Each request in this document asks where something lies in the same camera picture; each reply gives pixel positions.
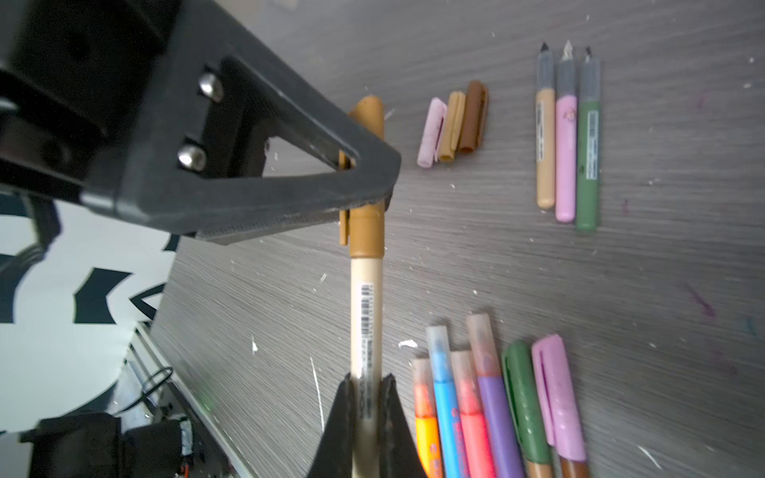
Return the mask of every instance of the green marker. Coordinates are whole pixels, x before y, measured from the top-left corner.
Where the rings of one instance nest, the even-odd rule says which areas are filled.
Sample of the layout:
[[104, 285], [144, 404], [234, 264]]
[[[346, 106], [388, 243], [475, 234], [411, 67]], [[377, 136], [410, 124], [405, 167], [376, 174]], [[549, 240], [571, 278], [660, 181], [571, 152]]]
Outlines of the green marker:
[[587, 56], [579, 83], [579, 134], [576, 181], [576, 229], [595, 231], [601, 224], [601, 61]]
[[502, 371], [516, 437], [526, 460], [529, 478], [553, 478], [552, 455], [539, 407], [531, 350], [525, 342], [517, 340], [505, 349]]

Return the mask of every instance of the table surface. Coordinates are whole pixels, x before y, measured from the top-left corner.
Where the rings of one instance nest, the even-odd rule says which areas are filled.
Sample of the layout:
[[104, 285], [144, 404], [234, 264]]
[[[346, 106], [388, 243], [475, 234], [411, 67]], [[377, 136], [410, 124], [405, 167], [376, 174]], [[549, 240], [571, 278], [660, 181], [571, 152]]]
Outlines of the table surface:
[[[383, 370], [410, 426], [425, 328], [447, 324], [458, 348], [465, 316], [487, 311], [498, 346], [564, 337], [593, 476], [762, 476], [764, 3], [223, 4], [342, 109], [370, 93], [386, 104], [403, 163]], [[567, 39], [604, 68], [603, 225], [590, 236], [535, 202], [536, 53]], [[430, 98], [472, 79], [490, 90], [483, 148], [422, 170]], [[312, 171], [304, 156], [274, 141], [266, 172]], [[259, 476], [308, 469], [320, 407], [350, 368], [349, 274], [335, 224], [181, 241], [153, 336]]]

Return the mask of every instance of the barcode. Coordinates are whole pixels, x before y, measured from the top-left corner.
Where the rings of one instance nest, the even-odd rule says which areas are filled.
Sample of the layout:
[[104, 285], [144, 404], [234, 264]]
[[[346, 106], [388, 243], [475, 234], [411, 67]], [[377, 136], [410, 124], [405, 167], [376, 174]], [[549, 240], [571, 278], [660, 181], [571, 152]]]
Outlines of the barcode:
[[590, 111], [587, 113], [587, 179], [597, 180], [597, 149], [599, 131], [598, 131], [598, 111]]
[[536, 103], [536, 161], [541, 163], [545, 159], [545, 105]]
[[359, 320], [361, 323], [361, 377], [359, 379], [359, 414], [361, 418], [372, 417], [372, 374], [374, 370], [374, 284], [361, 284]]

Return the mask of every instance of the beige marker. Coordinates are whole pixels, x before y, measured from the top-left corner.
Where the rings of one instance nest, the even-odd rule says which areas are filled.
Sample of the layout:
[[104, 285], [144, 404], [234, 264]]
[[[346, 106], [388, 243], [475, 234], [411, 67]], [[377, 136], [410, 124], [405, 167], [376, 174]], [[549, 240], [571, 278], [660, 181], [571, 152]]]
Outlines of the beige marker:
[[[384, 108], [380, 98], [367, 96], [359, 101], [350, 116], [384, 139]], [[343, 152], [339, 162], [340, 169], [350, 163]], [[349, 245], [350, 250], [350, 376], [356, 389], [353, 478], [377, 478], [377, 392], [383, 368], [385, 201], [351, 209], [350, 213], [340, 211], [340, 244]]]
[[555, 205], [555, 61], [542, 44], [536, 65], [536, 203]]

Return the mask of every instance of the screw head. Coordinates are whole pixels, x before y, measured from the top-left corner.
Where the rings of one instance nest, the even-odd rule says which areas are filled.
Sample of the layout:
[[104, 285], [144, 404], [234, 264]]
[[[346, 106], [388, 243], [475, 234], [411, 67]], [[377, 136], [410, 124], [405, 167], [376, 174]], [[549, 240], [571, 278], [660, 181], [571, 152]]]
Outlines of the screw head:
[[183, 145], [178, 150], [181, 166], [192, 171], [202, 171], [207, 164], [207, 153], [196, 145]]
[[223, 99], [223, 84], [212, 73], [208, 72], [199, 77], [199, 90], [216, 103]]

